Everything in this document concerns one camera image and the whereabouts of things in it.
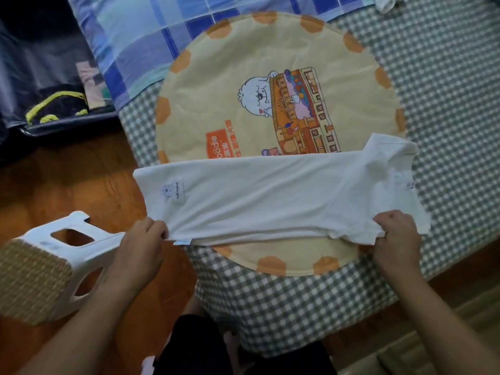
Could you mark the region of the person's right hand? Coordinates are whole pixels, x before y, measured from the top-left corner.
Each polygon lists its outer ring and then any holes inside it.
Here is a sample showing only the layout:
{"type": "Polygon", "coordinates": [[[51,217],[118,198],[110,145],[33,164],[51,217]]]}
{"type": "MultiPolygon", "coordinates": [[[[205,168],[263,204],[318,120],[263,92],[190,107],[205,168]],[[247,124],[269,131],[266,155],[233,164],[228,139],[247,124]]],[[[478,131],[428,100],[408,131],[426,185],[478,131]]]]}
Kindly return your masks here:
{"type": "Polygon", "coordinates": [[[377,238],[372,256],[384,279],[391,285],[421,278],[422,237],[414,219],[400,210],[377,214],[373,220],[385,235],[377,238]]]}

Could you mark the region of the person's left hand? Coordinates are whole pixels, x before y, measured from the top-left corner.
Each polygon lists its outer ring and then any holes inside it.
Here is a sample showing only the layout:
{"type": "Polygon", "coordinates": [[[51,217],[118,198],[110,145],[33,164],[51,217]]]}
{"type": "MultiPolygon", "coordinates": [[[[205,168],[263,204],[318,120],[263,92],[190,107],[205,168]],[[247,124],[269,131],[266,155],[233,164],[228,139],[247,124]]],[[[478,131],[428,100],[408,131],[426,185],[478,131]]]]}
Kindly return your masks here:
{"type": "Polygon", "coordinates": [[[113,293],[136,296],[154,279],[163,261],[163,239],[134,236],[134,224],[123,236],[103,281],[113,293]]]}

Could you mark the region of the white t-shirt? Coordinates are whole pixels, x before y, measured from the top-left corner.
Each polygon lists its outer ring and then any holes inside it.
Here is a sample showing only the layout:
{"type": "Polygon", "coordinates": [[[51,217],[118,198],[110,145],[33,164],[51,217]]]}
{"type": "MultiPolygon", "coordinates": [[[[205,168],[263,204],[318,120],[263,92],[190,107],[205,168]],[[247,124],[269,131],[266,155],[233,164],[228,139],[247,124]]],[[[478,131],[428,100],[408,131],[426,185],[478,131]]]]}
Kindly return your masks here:
{"type": "Polygon", "coordinates": [[[428,234],[415,188],[417,145],[373,133],[361,151],[182,161],[134,171],[147,215],[173,241],[219,246],[328,237],[372,245],[373,218],[398,209],[428,234]]]}

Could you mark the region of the person's right forearm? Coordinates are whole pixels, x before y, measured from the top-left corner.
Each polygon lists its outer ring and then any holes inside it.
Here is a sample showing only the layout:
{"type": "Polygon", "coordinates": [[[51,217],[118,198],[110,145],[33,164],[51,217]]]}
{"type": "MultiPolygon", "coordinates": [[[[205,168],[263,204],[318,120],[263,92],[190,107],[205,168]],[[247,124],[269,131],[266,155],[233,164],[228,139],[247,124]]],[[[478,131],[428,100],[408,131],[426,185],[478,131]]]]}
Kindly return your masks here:
{"type": "Polygon", "coordinates": [[[500,354],[417,271],[386,278],[439,375],[500,375],[500,354]]]}

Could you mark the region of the person's left forearm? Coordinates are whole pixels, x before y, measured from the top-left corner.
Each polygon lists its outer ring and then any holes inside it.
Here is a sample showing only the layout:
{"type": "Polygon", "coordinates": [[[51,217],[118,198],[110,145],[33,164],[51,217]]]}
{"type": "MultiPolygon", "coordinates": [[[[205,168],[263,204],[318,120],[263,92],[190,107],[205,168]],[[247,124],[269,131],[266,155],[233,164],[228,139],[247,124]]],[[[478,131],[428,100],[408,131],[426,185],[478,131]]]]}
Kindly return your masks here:
{"type": "Polygon", "coordinates": [[[84,307],[16,375],[97,375],[117,326],[157,273],[110,270],[84,307]]]}

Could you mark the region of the green checkered bed sheet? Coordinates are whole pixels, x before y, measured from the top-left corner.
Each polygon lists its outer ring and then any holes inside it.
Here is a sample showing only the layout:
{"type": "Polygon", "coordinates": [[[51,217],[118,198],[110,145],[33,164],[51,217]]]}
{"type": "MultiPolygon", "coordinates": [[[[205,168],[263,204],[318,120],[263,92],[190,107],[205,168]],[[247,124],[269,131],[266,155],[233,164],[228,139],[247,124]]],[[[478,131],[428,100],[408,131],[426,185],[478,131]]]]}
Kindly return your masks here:
{"type": "MultiPolygon", "coordinates": [[[[434,276],[500,234],[500,7],[488,0],[416,0],[379,17],[366,0],[334,1],[340,18],[389,65],[409,137],[420,147],[416,181],[433,227],[422,270],[434,276]]],[[[279,277],[244,269],[235,255],[291,254],[277,241],[234,246],[232,256],[189,249],[197,292],[245,348],[276,355],[348,327],[395,300],[365,260],[322,275],[279,277]]]]}

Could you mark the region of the white plastic stool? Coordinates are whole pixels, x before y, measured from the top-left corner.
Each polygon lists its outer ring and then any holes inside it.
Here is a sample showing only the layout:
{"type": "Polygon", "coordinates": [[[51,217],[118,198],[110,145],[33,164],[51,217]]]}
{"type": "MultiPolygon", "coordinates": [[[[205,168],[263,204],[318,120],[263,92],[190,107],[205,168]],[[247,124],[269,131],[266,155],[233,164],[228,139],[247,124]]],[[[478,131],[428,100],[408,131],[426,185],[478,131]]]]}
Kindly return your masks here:
{"type": "Polygon", "coordinates": [[[74,211],[0,248],[0,316],[31,326],[79,310],[109,271],[125,233],[108,233],[74,211]]]}

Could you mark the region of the person's dark trousers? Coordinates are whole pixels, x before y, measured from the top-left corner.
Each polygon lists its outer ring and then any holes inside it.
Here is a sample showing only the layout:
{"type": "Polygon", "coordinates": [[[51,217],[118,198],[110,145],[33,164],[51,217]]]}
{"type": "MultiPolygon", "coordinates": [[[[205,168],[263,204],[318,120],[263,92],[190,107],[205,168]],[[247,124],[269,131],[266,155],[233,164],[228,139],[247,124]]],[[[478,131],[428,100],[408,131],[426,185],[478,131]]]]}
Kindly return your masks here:
{"type": "MultiPolygon", "coordinates": [[[[153,365],[153,375],[235,375],[216,323],[182,315],[169,343],[153,365]]],[[[320,341],[273,358],[259,358],[248,375],[338,375],[320,341]]]]}

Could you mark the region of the black garment with yellow stripes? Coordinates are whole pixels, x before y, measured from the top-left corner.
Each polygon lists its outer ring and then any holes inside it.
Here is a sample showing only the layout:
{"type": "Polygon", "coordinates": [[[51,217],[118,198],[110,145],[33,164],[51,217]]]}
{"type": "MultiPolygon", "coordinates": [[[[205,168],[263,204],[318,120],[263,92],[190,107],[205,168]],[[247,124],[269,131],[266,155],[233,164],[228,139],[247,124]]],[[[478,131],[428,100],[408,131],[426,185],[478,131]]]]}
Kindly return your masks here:
{"type": "Polygon", "coordinates": [[[31,107],[25,118],[27,124],[32,126],[88,113],[89,107],[82,92],[62,90],[31,107]]]}

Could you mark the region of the round yellow cartoon mat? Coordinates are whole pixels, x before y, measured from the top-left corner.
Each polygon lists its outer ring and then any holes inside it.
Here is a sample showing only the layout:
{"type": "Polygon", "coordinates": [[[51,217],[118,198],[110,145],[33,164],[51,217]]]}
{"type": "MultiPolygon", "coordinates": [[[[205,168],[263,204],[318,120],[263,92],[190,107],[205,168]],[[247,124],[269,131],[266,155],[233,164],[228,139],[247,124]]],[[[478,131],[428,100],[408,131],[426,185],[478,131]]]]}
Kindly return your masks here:
{"type": "Polygon", "coordinates": [[[403,104],[370,49],[310,16],[223,19],[173,62],[159,92],[160,163],[357,151],[405,137],[403,104]]]}

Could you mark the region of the dark open suitcase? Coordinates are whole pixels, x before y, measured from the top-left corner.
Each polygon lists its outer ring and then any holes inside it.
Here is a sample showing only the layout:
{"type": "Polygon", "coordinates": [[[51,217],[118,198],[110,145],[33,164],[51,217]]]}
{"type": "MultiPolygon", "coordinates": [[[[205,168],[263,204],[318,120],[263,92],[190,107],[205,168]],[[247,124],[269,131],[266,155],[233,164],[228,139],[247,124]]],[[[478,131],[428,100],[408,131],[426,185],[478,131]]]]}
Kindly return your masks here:
{"type": "Polygon", "coordinates": [[[115,117],[68,0],[0,0],[0,136],[41,136],[115,117]],[[29,126],[25,113],[63,90],[82,92],[89,113],[29,126]]]}

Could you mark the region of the blue plaid blanket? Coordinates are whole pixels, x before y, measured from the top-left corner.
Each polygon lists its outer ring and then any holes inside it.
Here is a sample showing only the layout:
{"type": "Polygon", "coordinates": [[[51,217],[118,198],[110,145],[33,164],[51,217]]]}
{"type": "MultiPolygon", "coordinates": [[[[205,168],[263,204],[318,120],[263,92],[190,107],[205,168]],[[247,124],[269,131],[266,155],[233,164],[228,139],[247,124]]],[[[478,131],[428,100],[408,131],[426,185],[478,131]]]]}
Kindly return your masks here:
{"type": "Polygon", "coordinates": [[[116,110],[163,80],[202,32],[223,19],[259,11],[330,21],[373,0],[67,0],[103,74],[116,110]]]}

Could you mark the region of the white cloth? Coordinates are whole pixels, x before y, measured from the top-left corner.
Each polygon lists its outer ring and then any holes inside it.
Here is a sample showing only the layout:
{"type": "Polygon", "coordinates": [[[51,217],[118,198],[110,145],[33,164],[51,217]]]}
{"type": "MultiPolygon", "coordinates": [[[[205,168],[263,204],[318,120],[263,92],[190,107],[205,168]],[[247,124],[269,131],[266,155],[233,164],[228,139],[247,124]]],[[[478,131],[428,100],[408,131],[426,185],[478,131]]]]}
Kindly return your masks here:
{"type": "Polygon", "coordinates": [[[373,0],[373,2],[380,14],[387,14],[395,7],[405,3],[406,0],[373,0]]]}

